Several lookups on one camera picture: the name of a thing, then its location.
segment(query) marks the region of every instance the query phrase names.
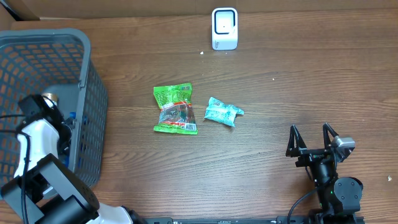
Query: wood grain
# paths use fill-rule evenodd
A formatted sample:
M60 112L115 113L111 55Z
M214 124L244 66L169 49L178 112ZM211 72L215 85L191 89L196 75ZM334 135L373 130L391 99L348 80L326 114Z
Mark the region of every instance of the wood grain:
M211 50L209 16L16 22L13 29L74 27L90 38L110 99L94 188L100 201L145 217L286 215L312 189L304 169L284 156L289 126L316 148L327 121L357 142L338 172L364 183L359 215L394 223L398 10L239 16L239 46L228 52ZM153 132L153 86L183 82L193 84L199 135ZM244 109L235 129L202 119L211 96ZM317 203L313 197L295 214ZM0 223L20 222L4 203L0 212Z

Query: green snack bag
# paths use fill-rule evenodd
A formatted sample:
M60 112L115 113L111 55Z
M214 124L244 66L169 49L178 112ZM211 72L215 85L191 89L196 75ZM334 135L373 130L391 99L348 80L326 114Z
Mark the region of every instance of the green snack bag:
M160 108L159 123L154 131L198 134L191 94L191 83L154 87L154 96Z

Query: table surface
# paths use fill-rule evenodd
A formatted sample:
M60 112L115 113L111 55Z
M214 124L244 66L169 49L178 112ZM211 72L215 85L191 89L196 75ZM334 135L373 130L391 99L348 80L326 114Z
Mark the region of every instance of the table surface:
M210 16L16 22L82 30L109 93L98 199L145 217L286 215L313 189L285 157L290 125L309 148L322 124L356 141L340 177L364 184L359 215L398 218L398 10L239 15L239 45L211 49ZM153 87L190 82L198 135L155 133ZM214 96L241 107L236 128L204 120ZM316 196L295 214L317 208ZM21 220L0 203L0 222Z

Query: gray plastic basket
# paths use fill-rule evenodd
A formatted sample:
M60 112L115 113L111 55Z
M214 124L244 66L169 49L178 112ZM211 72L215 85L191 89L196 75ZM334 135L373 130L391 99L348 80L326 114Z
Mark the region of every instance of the gray plastic basket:
M56 94L65 119L76 113L64 163L92 187L100 177L108 94L90 50L76 29L0 32L0 114L20 114L17 102L29 94ZM15 129L21 119L2 119L0 129ZM0 134L0 186L12 179L18 162L18 141Z

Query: blue package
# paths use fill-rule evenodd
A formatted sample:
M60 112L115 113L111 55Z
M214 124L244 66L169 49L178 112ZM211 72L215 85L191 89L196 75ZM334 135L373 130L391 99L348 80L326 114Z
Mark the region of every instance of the blue package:
M241 108L226 105L220 100L211 97L206 108L205 118L235 127L234 121L237 114L244 114Z

